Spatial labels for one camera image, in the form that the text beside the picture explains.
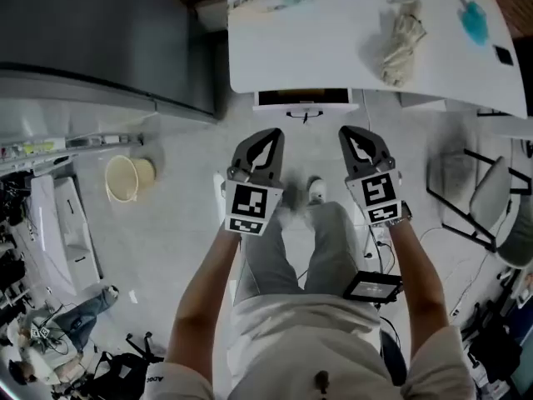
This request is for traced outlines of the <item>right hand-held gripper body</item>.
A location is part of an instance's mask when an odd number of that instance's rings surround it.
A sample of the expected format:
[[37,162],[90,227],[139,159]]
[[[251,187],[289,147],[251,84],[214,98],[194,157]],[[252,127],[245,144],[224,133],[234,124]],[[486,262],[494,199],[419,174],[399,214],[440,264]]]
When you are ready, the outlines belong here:
[[338,133],[347,170],[346,187],[370,226],[402,218],[400,173],[379,135],[344,126]]

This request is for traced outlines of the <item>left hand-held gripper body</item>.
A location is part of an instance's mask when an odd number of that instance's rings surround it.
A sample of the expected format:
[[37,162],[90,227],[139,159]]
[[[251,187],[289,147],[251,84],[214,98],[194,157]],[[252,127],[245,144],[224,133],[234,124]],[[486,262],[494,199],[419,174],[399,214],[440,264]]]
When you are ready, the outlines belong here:
[[225,228],[261,236],[281,201],[283,131],[269,128],[237,145],[224,182]]

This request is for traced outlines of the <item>person's left forearm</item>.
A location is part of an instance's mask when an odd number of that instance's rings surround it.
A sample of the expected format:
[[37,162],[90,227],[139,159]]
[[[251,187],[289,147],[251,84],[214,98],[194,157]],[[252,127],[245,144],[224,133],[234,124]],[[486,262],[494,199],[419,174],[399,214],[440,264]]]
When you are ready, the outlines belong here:
[[212,355],[222,299],[241,236],[220,227],[179,302],[165,361],[212,379]]

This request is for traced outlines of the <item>person's right forearm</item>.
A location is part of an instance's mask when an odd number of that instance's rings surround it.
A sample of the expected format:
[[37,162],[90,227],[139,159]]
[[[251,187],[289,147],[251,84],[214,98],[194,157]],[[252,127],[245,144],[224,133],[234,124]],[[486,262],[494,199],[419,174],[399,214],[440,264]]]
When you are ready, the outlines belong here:
[[411,355],[449,325],[444,290],[436,269],[407,219],[389,227],[403,281],[411,330]]

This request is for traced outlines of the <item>white desk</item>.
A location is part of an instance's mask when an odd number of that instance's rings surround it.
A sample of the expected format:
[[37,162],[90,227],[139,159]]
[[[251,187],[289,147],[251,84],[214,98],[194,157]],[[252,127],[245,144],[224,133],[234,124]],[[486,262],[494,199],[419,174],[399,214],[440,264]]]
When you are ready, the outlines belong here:
[[[386,1],[305,0],[283,7],[282,0],[228,0],[232,89],[386,90],[373,68],[378,43],[392,25]],[[506,21],[495,0],[474,1],[486,12],[484,46],[463,29],[460,0],[421,0],[427,34],[403,91],[527,118],[519,64],[501,64],[493,48],[514,48]]]

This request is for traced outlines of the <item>person's right white shoe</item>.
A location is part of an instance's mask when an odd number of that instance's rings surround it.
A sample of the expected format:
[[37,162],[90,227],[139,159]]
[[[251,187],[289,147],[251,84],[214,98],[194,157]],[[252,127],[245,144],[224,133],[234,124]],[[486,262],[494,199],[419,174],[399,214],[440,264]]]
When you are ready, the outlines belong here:
[[326,201],[326,183],[318,176],[312,176],[307,182],[308,204],[320,204]]

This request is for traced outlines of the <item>person's grey trousers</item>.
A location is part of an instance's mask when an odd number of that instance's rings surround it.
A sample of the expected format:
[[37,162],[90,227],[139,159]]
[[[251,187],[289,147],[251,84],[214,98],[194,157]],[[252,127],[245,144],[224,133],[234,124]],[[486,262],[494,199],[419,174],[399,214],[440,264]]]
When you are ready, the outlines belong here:
[[262,236],[245,236],[242,265],[233,304],[265,295],[318,294],[342,296],[359,268],[356,231],[346,209],[338,202],[305,206],[306,221],[314,231],[304,287],[286,259],[281,216],[273,216]]

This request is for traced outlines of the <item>black display device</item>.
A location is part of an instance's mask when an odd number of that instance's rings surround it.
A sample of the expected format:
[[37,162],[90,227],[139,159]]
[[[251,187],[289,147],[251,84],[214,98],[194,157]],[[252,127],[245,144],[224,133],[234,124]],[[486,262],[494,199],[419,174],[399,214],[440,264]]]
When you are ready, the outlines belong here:
[[342,297],[351,301],[388,304],[395,302],[402,290],[401,276],[360,271],[350,282]]

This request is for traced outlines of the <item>cream plastic wastebasket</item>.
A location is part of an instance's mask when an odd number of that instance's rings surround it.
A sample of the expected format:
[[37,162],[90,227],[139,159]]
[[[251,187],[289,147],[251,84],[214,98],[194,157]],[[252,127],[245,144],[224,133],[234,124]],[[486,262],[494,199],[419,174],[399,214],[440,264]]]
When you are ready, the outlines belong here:
[[112,201],[135,202],[155,181],[156,169],[148,159],[116,155],[107,163],[105,187]]

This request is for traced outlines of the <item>beige cloth bundle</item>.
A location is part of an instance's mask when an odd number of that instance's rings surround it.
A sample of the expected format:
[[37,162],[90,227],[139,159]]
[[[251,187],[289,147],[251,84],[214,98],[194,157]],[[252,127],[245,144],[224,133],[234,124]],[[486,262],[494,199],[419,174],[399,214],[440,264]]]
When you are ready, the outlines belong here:
[[374,69],[385,85],[402,88],[412,77],[415,52],[427,35],[421,21],[421,0],[387,0],[390,33],[378,43]]

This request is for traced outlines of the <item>person's cream shirt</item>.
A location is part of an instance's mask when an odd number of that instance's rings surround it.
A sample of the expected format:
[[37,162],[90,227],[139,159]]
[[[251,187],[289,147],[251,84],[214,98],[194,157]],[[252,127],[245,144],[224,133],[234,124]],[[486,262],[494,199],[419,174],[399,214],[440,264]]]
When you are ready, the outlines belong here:
[[[461,338],[450,324],[432,335],[396,386],[380,356],[375,308],[337,296],[265,295],[234,309],[227,400],[475,400]],[[314,377],[329,373],[327,395]],[[214,400],[212,380],[166,362],[148,368],[142,400]]]

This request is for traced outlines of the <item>white metal shelf rack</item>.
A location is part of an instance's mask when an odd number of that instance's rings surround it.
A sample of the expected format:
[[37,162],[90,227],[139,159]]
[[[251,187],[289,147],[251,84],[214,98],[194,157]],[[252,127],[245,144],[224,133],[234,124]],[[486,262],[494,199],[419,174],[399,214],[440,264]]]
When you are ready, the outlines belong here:
[[115,148],[142,146],[141,133],[99,133],[0,143],[0,177],[30,172],[39,177],[67,166],[76,157]]

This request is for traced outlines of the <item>white flat cabinet part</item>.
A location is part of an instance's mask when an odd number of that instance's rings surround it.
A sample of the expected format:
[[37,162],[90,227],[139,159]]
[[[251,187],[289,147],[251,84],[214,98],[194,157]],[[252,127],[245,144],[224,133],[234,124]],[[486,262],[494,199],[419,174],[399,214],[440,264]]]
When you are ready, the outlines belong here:
[[54,180],[57,215],[72,284],[82,291],[100,283],[92,239],[72,177]]

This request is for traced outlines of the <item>black square pad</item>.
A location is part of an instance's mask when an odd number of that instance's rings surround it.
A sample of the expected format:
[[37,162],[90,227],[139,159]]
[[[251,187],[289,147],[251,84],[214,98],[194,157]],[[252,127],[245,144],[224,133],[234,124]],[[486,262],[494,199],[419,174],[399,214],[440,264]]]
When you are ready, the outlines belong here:
[[508,49],[500,46],[494,45],[493,48],[495,49],[496,56],[501,64],[507,65],[507,66],[513,66],[513,58],[511,56],[511,53]]

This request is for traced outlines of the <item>black mesh office chair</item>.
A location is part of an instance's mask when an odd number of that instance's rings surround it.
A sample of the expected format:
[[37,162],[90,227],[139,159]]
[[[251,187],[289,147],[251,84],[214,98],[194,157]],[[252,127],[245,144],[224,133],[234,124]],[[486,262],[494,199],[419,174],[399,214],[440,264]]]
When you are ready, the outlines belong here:
[[527,117],[533,118],[533,36],[513,39],[526,98]]

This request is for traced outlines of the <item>teal plastic object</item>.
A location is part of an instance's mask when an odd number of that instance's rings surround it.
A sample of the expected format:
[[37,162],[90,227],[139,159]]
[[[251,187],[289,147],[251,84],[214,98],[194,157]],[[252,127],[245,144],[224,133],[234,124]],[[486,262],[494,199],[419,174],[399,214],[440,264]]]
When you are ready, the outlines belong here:
[[458,15],[463,29],[476,45],[484,46],[489,38],[486,12],[474,0],[460,2]]

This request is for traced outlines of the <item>black bag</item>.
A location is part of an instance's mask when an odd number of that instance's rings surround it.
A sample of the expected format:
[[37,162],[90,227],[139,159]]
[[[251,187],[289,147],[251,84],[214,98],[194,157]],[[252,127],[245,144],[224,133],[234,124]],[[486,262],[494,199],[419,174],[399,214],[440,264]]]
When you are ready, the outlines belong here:
[[475,368],[483,366],[488,383],[507,382],[521,363],[522,347],[510,331],[492,301],[484,311],[477,303],[471,324],[461,330],[463,341],[471,339],[468,358]]

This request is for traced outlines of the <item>grey refrigerator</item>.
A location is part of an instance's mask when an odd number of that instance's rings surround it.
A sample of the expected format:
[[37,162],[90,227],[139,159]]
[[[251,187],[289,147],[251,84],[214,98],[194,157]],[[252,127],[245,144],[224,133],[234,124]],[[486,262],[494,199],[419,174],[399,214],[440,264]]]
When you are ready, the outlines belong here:
[[179,0],[0,0],[0,141],[216,123],[216,56]]

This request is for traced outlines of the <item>grey chair black frame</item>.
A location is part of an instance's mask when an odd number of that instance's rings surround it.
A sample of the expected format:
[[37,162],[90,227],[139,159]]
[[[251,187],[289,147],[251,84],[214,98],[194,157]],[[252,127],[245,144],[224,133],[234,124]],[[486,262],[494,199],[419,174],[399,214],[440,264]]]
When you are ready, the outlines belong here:
[[473,228],[473,232],[463,232],[446,223],[442,223],[441,227],[483,247],[489,253],[497,254],[508,267],[527,268],[533,263],[533,251],[529,252],[523,241],[512,240],[511,236],[508,236],[502,244],[498,244],[496,235],[491,232],[491,229],[507,209],[511,196],[529,197],[533,194],[533,180],[514,168],[508,167],[502,156],[493,160],[467,148],[463,150],[463,154],[490,166],[474,189],[469,201],[469,212],[462,212],[430,187],[427,187],[426,191],[437,202],[468,223]]

